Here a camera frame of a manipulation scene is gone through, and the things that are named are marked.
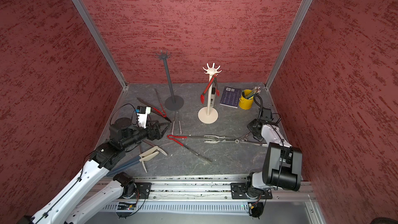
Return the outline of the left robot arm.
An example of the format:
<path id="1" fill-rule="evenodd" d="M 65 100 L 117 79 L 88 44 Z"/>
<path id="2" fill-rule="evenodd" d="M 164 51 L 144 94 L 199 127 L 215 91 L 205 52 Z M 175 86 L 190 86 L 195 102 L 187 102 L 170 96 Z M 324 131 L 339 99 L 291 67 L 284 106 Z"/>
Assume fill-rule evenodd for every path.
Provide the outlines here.
<path id="1" fill-rule="evenodd" d="M 117 164 L 129 147 L 143 140 L 160 140 L 171 123 L 147 121 L 135 126 L 130 118 L 119 118 L 109 126 L 110 137 L 89 155 L 77 175 L 42 209 L 24 216 L 20 224 L 83 224 L 108 203 L 139 198 L 133 177 Z"/>

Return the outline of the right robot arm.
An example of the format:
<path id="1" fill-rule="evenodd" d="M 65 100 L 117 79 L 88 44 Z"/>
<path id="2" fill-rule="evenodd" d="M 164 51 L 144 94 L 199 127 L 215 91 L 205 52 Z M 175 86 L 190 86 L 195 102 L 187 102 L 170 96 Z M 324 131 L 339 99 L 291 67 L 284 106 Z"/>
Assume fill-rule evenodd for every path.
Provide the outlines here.
<path id="1" fill-rule="evenodd" d="M 270 199 L 271 189 L 299 191 L 302 180 L 302 151 L 293 147 L 283 136 L 278 126 L 280 119 L 274 121 L 276 113 L 265 108 L 260 96 L 253 97 L 259 107 L 257 117 L 247 124 L 249 134 L 255 144 L 266 147 L 266 155 L 261 171 L 251 172 L 246 177 L 242 189 L 232 194 L 233 198 L 253 200 Z"/>

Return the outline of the small red silicone tongs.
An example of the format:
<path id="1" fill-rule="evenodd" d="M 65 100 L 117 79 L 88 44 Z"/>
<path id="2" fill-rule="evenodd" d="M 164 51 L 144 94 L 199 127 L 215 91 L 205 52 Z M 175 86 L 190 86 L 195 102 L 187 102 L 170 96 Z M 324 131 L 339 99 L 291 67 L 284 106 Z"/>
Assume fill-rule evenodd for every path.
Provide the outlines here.
<path id="1" fill-rule="evenodd" d="M 211 86 L 213 83 L 215 84 L 215 88 L 216 88 L 216 89 L 215 89 L 215 93 L 216 93 L 216 95 L 217 95 L 217 96 L 220 95 L 220 91 L 219 91 L 219 89 L 218 89 L 217 76 L 218 76 L 218 74 L 215 74 L 215 75 L 213 75 L 213 76 L 211 77 L 211 79 L 210 79 L 210 81 L 208 82 L 208 84 L 207 84 L 205 90 L 204 90 L 203 93 L 201 94 L 200 100 L 201 100 L 201 103 L 202 103 L 202 104 L 204 104 L 204 102 L 205 102 L 205 94 L 208 92 L 210 86 Z"/>

